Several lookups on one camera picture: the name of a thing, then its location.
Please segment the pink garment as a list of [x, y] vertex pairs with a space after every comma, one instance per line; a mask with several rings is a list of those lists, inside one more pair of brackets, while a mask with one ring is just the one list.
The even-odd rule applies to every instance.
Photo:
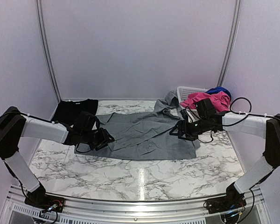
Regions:
[[231, 98], [223, 91], [212, 95], [205, 92], [191, 93], [180, 105], [184, 108], [188, 106], [190, 109], [196, 109], [195, 103], [204, 99], [210, 99], [217, 112], [229, 110]]

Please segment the grey garment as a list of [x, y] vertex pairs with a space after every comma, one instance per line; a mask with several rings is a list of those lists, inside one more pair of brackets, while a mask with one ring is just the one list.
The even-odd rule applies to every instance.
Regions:
[[180, 117], [170, 110], [179, 106], [175, 91], [158, 99], [152, 112], [99, 115], [101, 127], [115, 139], [106, 147], [91, 150], [86, 144], [75, 148], [76, 154], [121, 160], [178, 160], [196, 158], [200, 142], [179, 139], [169, 134]]

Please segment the blue garment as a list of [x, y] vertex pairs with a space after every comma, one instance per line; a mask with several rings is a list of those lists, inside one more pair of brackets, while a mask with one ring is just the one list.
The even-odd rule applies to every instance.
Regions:
[[221, 91], [231, 98], [231, 93], [226, 88], [224, 88], [222, 86], [217, 86], [215, 88], [211, 88], [211, 89], [207, 90], [205, 93], [207, 93], [209, 95], [212, 95], [212, 94], [217, 94]]

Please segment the black t-shirt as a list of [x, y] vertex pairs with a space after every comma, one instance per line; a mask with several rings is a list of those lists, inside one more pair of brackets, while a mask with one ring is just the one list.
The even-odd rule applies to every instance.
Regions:
[[97, 99], [86, 99], [83, 101], [61, 101], [51, 121], [58, 121], [69, 126], [73, 125], [81, 112], [89, 112], [93, 115], [98, 110]]

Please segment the right aluminium frame post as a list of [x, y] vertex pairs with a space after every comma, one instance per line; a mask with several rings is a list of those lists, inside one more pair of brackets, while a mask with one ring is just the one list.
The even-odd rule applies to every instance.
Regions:
[[241, 0], [236, 0], [235, 1], [235, 6], [234, 6], [230, 35], [229, 35], [229, 39], [228, 39], [228, 43], [227, 43], [227, 48], [226, 48], [223, 64], [222, 64], [222, 67], [221, 67], [219, 79], [218, 79], [218, 82], [217, 82], [218, 86], [223, 85], [224, 80], [225, 80], [226, 75], [227, 75], [229, 62], [230, 62], [232, 51], [235, 47], [235, 42], [236, 42], [236, 38], [237, 38], [241, 7], [242, 7], [242, 1]]

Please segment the white plastic laundry basket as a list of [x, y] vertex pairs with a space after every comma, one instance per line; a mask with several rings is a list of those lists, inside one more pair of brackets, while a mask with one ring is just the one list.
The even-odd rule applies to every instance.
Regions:
[[[184, 86], [179, 86], [176, 89], [176, 93], [177, 93], [179, 103], [187, 100], [189, 94], [196, 93], [196, 92], [206, 92], [206, 91], [207, 91], [207, 89], [184, 87]], [[187, 109], [187, 113], [190, 116], [189, 121], [198, 120], [198, 113], [197, 113], [196, 109], [192, 109], [191, 111]]]

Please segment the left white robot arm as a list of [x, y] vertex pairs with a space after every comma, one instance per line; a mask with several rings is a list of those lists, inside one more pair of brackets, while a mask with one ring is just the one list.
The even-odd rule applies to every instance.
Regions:
[[40, 208], [50, 200], [40, 181], [24, 161], [18, 147], [23, 137], [50, 140], [67, 146], [86, 144], [91, 150], [100, 150], [114, 142], [108, 131], [100, 126], [99, 119], [81, 112], [73, 125], [48, 121], [24, 114], [16, 107], [9, 107], [0, 116], [0, 158], [10, 174], [27, 190], [27, 197]]

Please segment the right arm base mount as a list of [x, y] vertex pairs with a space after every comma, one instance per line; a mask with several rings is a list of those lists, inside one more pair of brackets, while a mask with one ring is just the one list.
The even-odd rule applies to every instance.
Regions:
[[240, 196], [239, 199], [228, 199], [227, 196], [220, 196], [207, 199], [203, 204], [204, 208], [208, 210], [209, 214], [230, 211], [238, 208], [243, 208], [247, 205], [245, 197]]

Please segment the aluminium front rail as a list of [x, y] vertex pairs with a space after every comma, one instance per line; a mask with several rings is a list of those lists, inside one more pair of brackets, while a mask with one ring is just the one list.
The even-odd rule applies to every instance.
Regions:
[[0, 214], [0, 224], [226, 224], [237, 217], [242, 224], [270, 224], [259, 189], [247, 192], [245, 206], [209, 213], [208, 197], [189, 200], [124, 202], [63, 197], [61, 212], [41, 213], [24, 203], [20, 188], [12, 187]]

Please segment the aluminium frame post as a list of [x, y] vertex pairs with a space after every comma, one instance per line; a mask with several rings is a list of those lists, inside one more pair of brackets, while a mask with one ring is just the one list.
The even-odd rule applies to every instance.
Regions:
[[38, 26], [39, 26], [39, 30], [40, 30], [40, 37], [41, 37], [41, 42], [42, 42], [45, 63], [47, 65], [47, 69], [49, 72], [49, 79], [50, 79], [52, 87], [53, 87], [53, 92], [54, 92], [56, 101], [59, 103], [61, 101], [61, 95], [60, 95], [60, 91], [59, 91], [59, 88], [57, 85], [55, 71], [54, 71], [54, 67], [53, 67], [53, 63], [52, 63], [52, 59], [51, 59], [51, 55], [50, 55], [49, 44], [48, 44], [48, 39], [47, 39], [46, 29], [45, 29], [45, 19], [44, 19], [44, 14], [43, 14], [42, 1], [36, 0], [35, 4], [36, 4], [36, 14], [37, 14]]
[[229, 39], [228, 39], [228, 43], [227, 43], [227, 48], [226, 48], [223, 64], [222, 64], [222, 67], [221, 67], [219, 79], [218, 79], [218, 82], [217, 82], [218, 86], [223, 85], [224, 80], [225, 80], [226, 75], [227, 75], [229, 62], [230, 62], [232, 51], [235, 47], [235, 42], [236, 42], [236, 38], [237, 38], [241, 7], [242, 7], [242, 1], [241, 0], [236, 0], [235, 1], [235, 6], [234, 6], [230, 35], [229, 35]]

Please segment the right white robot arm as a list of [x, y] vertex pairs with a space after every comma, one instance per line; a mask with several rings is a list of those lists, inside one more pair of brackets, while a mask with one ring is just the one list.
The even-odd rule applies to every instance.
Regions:
[[205, 132], [226, 131], [231, 136], [244, 174], [226, 189], [226, 195], [210, 199], [210, 208], [222, 206], [232, 209], [244, 198], [244, 193], [263, 182], [280, 166], [280, 113], [258, 115], [252, 113], [221, 112], [189, 122], [182, 112], [169, 134], [182, 140], [195, 141]]

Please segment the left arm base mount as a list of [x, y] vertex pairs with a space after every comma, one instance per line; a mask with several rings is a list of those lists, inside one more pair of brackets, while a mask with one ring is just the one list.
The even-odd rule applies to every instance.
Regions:
[[33, 201], [33, 199], [28, 199], [26, 197], [24, 203], [30, 206], [40, 208], [47, 212], [52, 210], [56, 212], [62, 212], [65, 204], [65, 199], [63, 197], [45, 195], [43, 198], [40, 199], [39, 202], [37, 202], [36, 200]]

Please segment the left aluminium frame post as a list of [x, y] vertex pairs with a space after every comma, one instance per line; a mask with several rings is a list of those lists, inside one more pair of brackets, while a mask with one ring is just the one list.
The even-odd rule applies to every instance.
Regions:
[[61, 95], [60, 95], [60, 91], [59, 91], [59, 88], [57, 85], [55, 71], [54, 71], [54, 67], [53, 67], [53, 63], [52, 63], [52, 59], [51, 59], [51, 55], [50, 55], [49, 44], [48, 44], [48, 39], [47, 39], [46, 29], [45, 29], [45, 19], [44, 19], [44, 14], [43, 14], [42, 1], [36, 0], [35, 4], [36, 4], [36, 14], [37, 14], [38, 26], [39, 26], [39, 30], [40, 30], [40, 37], [41, 37], [41, 42], [42, 42], [45, 63], [47, 65], [47, 69], [49, 72], [49, 79], [50, 79], [52, 87], [53, 87], [53, 92], [54, 92], [56, 101], [59, 103], [61, 101]]

